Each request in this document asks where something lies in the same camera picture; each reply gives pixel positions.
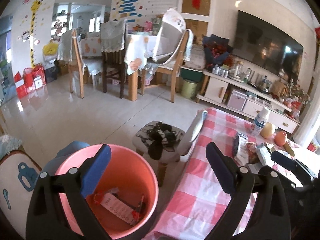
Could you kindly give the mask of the white striped wrapper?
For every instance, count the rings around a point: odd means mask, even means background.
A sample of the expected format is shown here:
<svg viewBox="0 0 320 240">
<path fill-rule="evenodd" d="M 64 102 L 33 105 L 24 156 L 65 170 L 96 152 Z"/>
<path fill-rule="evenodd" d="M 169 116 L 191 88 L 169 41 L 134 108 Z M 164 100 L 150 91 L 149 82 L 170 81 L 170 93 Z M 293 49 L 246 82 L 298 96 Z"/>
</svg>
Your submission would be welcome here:
<svg viewBox="0 0 320 240">
<path fill-rule="evenodd" d="M 245 166 L 249 162 L 248 156 L 248 137 L 237 132 L 233 141 L 233 158 L 241 166 Z"/>
</svg>

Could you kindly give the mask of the red snack wrapper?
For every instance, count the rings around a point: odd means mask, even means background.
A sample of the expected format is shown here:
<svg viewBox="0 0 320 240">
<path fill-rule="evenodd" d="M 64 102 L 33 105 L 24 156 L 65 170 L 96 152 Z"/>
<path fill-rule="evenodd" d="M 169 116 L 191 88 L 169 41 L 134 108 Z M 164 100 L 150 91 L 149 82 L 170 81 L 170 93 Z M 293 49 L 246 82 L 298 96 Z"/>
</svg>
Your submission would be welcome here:
<svg viewBox="0 0 320 240">
<path fill-rule="evenodd" d="M 120 189 L 114 187 L 107 191 L 97 191 L 94 193 L 93 202 L 96 205 L 103 206 L 127 224 L 134 226 L 138 224 L 144 216 L 146 197 L 142 194 L 139 202 L 133 205 L 125 201 L 124 198 L 120 198 Z"/>
</svg>

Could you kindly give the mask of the white paper package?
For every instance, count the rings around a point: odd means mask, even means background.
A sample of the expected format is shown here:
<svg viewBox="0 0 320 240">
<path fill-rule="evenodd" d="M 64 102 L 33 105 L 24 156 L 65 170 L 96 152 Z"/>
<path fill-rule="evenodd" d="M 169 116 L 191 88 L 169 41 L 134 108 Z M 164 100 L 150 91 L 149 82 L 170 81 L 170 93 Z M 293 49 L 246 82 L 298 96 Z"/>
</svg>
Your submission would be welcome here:
<svg viewBox="0 0 320 240">
<path fill-rule="evenodd" d="M 271 154 L 264 144 L 260 144 L 257 146 L 256 154 L 263 166 L 272 167 L 274 165 L 274 162 L 271 159 Z"/>
</svg>

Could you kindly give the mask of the pink plastic trash bucket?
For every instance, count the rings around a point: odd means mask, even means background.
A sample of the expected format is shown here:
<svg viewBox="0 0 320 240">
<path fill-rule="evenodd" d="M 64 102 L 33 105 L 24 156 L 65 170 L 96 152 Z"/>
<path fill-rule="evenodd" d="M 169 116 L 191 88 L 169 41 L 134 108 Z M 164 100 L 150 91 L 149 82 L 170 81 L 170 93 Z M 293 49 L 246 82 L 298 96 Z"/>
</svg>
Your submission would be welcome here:
<svg viewBox="0 0 320 240">
<path fill-rule="evenodd" d="M 109 146 L 111 160 L 96 190 L 101 192 L 118 188 L 119 198 L 132 206 L 137 206 L 142 197 L 145 201 L 143 217 L 139 223 L 131 226 L 101 205 L 94 204 L 92 197 L 87 197 L 90 208 L 106 232 L 112 239 L 120 239 L 135 233 L 150 219 L 157 206 L 159 188 L 152 167 L 142 156 L 123 146 Z"/>
</svg>

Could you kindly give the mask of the yellow banana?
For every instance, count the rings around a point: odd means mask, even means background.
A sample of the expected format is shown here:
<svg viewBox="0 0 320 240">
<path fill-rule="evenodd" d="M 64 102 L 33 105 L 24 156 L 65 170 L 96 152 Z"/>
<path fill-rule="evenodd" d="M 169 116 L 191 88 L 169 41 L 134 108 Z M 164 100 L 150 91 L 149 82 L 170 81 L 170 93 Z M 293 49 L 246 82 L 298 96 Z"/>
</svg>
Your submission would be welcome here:
<svg viewBox="0 0 320 240">
<path fill-rule="evenodd" d="M 295 156 L 295 152 L 294 152 L 293 148 L 290 146 L 290 144 L 289 144 L 288 141 L 285 142 L 283 148 L 285 149 L 285 151 L 286 151 L 289 155 L 291 155 L 292 157 Z"/>
</svg>

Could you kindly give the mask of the red white checkered tablecloth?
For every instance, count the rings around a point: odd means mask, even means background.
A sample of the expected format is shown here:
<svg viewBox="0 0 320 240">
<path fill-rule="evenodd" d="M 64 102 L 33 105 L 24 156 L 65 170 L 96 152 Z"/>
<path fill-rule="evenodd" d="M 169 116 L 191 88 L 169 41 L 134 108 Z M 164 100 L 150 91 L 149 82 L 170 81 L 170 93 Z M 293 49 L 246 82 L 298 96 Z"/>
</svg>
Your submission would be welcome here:
<svg viewBox="0 0 320 240">
<path fill-rule="evenodd" d="M 260 136 L 249 132 L 249 123 L 215 108 L 208 110 L 194 151 L 171 201 L 146 239 L 290 239 L 293 216 L 298 225 L 304 216 L 319 219 L 317 195 L 285 195 L 277 171 L 299 180 L 274 163 L 272 167 L 239 165 L 233 158 L 233 141 L 239 132 L 258 145 Z M 239 168 L 240 181 L 234 196 L 224 193 L 208 160 L 206 146 L 214 142 Z M 294 146 L 295 156 L 319 178 L 319 156 Z"/>
</svg>

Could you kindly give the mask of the red apple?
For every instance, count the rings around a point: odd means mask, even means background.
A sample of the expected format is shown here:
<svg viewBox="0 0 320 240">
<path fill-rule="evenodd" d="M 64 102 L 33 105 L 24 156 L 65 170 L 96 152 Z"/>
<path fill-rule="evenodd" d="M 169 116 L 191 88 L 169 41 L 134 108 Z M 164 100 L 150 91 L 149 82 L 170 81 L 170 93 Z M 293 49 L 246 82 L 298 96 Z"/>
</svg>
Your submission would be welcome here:
<svg viewBox="0 0 320 240">
<path fill-rule="evenodd" d="M 279 131 L 274 136 L 274 143 L 279 147 L 284 146 L 286 141 L 287 141 L 287 133 L 285 131 Z"/>
</svg>

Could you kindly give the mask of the yellow pear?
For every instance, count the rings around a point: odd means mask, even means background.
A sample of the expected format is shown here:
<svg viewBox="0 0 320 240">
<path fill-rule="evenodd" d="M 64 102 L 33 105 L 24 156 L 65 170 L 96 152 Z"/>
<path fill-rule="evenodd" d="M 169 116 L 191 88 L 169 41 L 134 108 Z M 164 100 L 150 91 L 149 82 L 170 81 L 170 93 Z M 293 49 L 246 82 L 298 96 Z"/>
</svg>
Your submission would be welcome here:
<svg viewBox="0 0 320 240">
<path fill-rule="evenodd" d="M 267 122 L 263 129 L 260 131 L 260 135 L 265 139 L 269 138 L 273 133 L 274 126 L 270 122 Z"/>
</svg>

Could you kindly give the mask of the white blue yogurt bottle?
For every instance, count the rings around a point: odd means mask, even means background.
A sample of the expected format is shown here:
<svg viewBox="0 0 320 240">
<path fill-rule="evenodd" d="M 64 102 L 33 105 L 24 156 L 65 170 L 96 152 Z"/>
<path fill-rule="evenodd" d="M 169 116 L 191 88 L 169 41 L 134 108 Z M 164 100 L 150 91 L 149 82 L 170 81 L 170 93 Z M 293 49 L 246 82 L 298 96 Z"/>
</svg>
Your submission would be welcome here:
<svg viewBox="0 0 320 240">
<path fill-rule="evenodd" d="M 253 136 L 257 136 L 260 134 L 262 129 L 265 127 L 266 123 L 268 122 L 270 116 L 270 109 L 264 107 L 255 117 L 251 124 L 251 134 Z"/>
</svg>

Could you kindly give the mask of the small padded wooden stool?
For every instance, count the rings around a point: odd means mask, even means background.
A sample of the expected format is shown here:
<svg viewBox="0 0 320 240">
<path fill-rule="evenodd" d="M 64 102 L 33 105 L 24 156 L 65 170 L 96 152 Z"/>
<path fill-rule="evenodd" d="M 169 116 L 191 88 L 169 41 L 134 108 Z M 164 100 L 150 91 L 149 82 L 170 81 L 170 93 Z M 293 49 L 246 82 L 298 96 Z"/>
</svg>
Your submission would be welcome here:
<svg viewBox="0 0 320 240">
<path fill-rule="evenodd" d="M 161 121 L 152 121 L 143 126 L 132 138 L 136 152 L 147 154 L 157 161 L 157 180 L 161 187 L 169 163 L 178 162 L 180 155 L 177 148 L 185 132 Z"/>
</svg>

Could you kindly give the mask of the lavender storage box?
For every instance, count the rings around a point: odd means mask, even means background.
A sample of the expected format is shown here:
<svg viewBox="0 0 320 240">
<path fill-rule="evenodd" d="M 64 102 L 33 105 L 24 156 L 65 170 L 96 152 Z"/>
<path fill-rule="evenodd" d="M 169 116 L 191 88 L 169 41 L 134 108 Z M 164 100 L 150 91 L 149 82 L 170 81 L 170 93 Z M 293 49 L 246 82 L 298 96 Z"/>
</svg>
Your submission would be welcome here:
<svg viewBox="0 0 320 240">
<path fill-rule="evenodd" d="M 244 92 L 232 89 L 228 97 L 227 106 L 237 111 L 242 111 L 247 98 L 248 96 Z"/>
</svg>

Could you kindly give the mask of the white cartoon cushion seat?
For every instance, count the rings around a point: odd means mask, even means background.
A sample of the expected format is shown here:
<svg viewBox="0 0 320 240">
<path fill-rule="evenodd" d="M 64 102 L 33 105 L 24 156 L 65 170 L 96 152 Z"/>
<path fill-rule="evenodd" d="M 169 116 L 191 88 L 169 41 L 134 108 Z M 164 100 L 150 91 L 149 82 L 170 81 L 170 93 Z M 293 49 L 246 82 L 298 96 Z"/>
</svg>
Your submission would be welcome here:
<svg viewBox="0 0 320 240">
<path fill-rule="evenodd" d="M 23 151 L 12 151 L 1 159 L 1 213 L 22 239 L 40 172 L 39 165 Z"/>
</svg>

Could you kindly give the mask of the white TV cabinet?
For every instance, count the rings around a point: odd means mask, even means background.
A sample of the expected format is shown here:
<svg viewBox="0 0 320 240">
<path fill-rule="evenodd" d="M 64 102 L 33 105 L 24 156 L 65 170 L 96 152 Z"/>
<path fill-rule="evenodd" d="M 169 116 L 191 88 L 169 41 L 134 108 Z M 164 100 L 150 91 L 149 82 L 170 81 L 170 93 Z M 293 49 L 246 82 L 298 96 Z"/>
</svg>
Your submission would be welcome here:
<svg viewBox="0 0 320 240">
<path fill-rule="evenodd" d="M 291 109 L 271 96 L 228 77 L 221 77 L 206 70 L 203 74 L 203 84 L 196 101 L 212 103 L 247 119 L 254 119 L 266 107 L 271 111 L 268 121 L 277 128 L 293 134 L 299 127 L 299 122 L 287 115 Z"/>
</svg>

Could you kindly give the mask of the green waste bin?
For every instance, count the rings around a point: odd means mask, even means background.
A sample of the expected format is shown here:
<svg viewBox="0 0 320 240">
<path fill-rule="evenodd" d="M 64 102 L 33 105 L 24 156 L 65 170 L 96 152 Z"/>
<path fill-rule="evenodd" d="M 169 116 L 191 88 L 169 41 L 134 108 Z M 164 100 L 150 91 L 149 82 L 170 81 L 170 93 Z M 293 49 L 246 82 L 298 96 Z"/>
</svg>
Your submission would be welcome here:
<svg viewBox="0 0 320 240">
<path fill-rule="evenodd" d="M 195 81 L 184 79 L 181 95 L 186 99 L 192 99 L 196 94 L 197 85 L 198 83 Z"/>
</svg>

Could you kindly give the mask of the electric kettle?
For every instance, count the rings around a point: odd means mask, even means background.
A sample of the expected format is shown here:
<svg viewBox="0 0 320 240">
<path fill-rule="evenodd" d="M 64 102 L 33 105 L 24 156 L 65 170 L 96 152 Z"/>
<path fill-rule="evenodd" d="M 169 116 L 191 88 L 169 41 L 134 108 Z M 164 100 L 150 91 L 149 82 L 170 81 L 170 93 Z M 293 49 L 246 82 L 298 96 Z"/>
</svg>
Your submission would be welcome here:
<svg viewBox="0 0 320 240">
<path fill-rule="evenodd" d="M 236 61 L 236 63 L 229 70 L 228 77 L 238 82 L 244 82 L 245 74 L 243 67 L 243 62 Z"/>
</svg>

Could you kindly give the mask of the red gift bags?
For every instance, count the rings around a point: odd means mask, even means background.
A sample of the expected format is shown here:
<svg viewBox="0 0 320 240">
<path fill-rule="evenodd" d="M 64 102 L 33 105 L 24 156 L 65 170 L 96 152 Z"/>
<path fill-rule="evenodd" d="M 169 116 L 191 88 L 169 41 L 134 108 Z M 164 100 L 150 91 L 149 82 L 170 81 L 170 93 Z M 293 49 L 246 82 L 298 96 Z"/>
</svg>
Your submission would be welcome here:
<svg viewBox="0 0 320 240">
<path fill-rule="evenodd" d="M 17 97 L 25 97 L 34 90 L 46 85 L 46 78 L 43 64 L 38 63 L 34 68 L 25 68 L 23 74 L 17 72 L 14 75 Z"/>
</svg>

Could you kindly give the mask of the wooden dining chair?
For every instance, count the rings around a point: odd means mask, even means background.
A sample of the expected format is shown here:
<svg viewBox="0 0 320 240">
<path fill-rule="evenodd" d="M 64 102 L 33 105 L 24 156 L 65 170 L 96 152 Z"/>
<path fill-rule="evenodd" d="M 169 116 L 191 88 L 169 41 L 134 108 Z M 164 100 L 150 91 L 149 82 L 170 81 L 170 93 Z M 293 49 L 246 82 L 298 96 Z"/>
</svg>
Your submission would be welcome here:
<svg viewBox="0 0 320 240">
<path fill-rule="evenodd" d="M 157 81 L 153 85 L 147 85 L 146 80 L 148 75 L 156 74 L 167 74 L 171 76 L 170 83 L 170 102 L 174 103 L 176 89 L 179 85 L 178 76 L 180 74 L 180 68 L 183 66 L 183 63 L 190 60 L 190 56 L 187 55 L 187 52 L 190 53 L 193 45 L 193 32 L 190 29 L 186 29 L 181 37 L 181 40 L 175 49 L 172 56 L 165 63 L 154 63 L 148 62 L 145 67 L 141 70 L 141 88 L 140 94 L 144 95 L 145 90 L 153 87 L 165 86 L 166 83 L 162 81 Z"/>
</svg>

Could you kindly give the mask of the dark wrapped flower bouquet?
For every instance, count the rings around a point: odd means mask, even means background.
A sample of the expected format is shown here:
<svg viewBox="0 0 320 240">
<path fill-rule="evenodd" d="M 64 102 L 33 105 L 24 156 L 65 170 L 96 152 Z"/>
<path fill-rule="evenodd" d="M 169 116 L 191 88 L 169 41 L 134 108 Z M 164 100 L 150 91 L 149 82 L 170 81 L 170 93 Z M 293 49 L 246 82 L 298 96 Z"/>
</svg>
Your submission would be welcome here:
<svg viewBox="0 0 320 240">
<path fill-rule="evenodd" d="M 214 34 L 205 36 L 202 40 L 206 67 L 231 66 L 233 64 L 233 47 L 229 45 L 228 38 L 222 38 Z"/>
</svg>

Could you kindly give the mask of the light wooden chair left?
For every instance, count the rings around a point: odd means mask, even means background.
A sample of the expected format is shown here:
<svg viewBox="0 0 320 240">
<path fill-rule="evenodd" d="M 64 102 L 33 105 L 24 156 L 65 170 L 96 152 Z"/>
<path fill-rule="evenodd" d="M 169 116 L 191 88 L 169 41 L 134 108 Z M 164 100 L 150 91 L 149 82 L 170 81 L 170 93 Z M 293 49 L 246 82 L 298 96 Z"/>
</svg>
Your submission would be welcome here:
<svg viewBox="0 0 320 240">
<path fill-rule="evenodd" d="M 69 75 L 69 90 L 74 92 L 74 81 L 78 80 L 80 86 L 80 98 L 83 99 L 85 72 L 89 76 L 96 76 L 103 70 L 100 57 L 82 57 L 80 42 L 75 29 L 68 30 L 62 34 L 57 50 L 57 60 L 64 61 L 67 65 Z"/>
</svg>

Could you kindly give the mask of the black flat screen television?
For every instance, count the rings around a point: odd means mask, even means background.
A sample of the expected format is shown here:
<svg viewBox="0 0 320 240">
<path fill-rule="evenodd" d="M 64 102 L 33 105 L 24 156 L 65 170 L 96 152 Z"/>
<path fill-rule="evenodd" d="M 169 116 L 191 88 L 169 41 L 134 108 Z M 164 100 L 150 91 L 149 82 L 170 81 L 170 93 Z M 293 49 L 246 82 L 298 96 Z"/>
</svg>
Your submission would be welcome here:
<svg viewBox="0 0 320 240">
<path fill-rule="evenodd" d="M 239 10 L 233 54 L 286 81 L 297 82 L 303 46 L 274 25 Z"/>
</svg>

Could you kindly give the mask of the dining table with floral cloth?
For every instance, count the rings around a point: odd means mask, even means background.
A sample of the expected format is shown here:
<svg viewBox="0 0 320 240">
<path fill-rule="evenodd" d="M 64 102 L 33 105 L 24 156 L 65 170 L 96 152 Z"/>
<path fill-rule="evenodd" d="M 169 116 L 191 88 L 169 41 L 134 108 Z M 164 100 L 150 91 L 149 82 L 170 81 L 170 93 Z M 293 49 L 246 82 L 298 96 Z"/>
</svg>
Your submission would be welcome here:
<svg viewBox="0 0 320 240">
<path fill-rule="evenodd" d="M 144 68 L 147 59 L 152 57 L 156 43 L 156 36 L 148 33 L 128 34 L 126 37 L 126 53 L 124 62 L 127 64 L 129 76 L 129 100 L 136 101 L 138 94 L 138 74 Z M 80 48 L 84 57 L 101 56 L 101 45 L 99 37 L 84 38 L 80 41 Z"/>
</svg>

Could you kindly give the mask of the dark wooden chair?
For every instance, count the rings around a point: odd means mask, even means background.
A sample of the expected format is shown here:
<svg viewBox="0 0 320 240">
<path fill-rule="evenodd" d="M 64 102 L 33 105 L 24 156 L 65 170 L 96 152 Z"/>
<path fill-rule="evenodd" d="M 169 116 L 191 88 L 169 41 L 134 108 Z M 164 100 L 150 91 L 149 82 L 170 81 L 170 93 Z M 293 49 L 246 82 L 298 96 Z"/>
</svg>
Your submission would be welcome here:
<svg viewBox="0 0 320 240">
<path fill-rule="evenodd" d="M 107 80 L 120 83 L 119 98 L 124 97 L 127 64 L 126 54 L 127 19 L 108 21 L 100 26 L 103 92 L 107 92 Z"/>
</svg>

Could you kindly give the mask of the giraffe height wall sticker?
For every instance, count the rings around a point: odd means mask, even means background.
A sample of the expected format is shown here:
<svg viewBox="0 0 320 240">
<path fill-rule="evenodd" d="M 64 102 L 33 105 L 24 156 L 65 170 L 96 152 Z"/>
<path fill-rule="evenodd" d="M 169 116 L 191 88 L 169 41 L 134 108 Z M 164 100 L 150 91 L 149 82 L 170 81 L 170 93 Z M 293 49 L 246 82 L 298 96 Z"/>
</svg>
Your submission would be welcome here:
<svg viewBox="0 0 320 240">
<path fill-rule="evenodd" d="M 52 3 L 52 0 L 23 0 L 19 8 L 17 42 L 29 60 L 26 67 L 43 63 L 43 46 L 50 40 Z"/>
</svg>

